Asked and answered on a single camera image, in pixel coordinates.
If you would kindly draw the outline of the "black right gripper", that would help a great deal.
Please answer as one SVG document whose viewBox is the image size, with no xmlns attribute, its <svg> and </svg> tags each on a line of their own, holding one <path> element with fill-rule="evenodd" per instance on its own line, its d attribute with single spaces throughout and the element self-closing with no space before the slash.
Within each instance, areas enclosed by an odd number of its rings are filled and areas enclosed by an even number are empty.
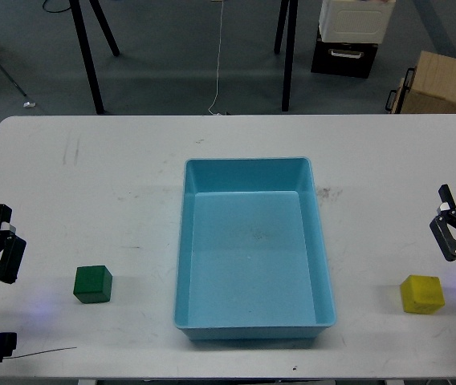
<svg viewBox="0 0 456 385">
<path fill-rule="evenodd" d="M 451 228 L 456 229 L 456 204 L 448 184 L 442 184 L 438 190 L 441 204 L 437 215 L 430 222 L 430 229 L 447 261 L 456 261 L 456 238 Z"/>
</svg>

